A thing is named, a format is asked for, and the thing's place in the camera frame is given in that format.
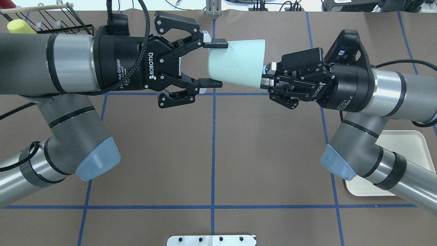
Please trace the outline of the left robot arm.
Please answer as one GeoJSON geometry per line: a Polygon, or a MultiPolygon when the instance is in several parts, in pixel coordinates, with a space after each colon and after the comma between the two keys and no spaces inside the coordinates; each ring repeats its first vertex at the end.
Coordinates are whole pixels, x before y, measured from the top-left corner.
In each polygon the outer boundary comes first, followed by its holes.
{"type": "Polygon", "coordinates": [[[1,34],[1,94],[36,105],[53,135],[1,163],[1,208],[77,175],[88,181],[114,168],[119,150],[89,97],[151,89],[160,108],[191,104],[219,80],[181,72],[181,57],[198,48],[228,48],[195,19],[157,12],[158,35],[146,14],[144,37],[129,34],[128,18],[109,13],[91,35],[1,34]]]}

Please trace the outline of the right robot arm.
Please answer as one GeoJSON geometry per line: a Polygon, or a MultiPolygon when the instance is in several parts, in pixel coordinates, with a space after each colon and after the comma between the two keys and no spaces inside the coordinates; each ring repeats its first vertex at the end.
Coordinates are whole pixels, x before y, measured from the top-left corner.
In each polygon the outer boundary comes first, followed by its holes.
{"type": "Polygon", "coordinates": [[[261,87],[289,109],[314,101],[343,113],[321,157],[332,174],[361,177],[436,215],[436,174],[378,144],[390,120],[436,124],[436,78],[374,67],[362,47],[322,55],[321,48],[283,55],[264,67],[261,87]]]}

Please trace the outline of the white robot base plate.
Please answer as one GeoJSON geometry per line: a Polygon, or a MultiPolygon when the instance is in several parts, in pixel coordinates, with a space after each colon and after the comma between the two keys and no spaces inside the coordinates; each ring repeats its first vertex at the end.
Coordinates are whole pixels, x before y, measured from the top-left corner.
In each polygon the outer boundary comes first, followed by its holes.
{"type": "Polygon", "coordinates": [[[255,235],[174,235],[167,246],[256,246],[255,235]]]}

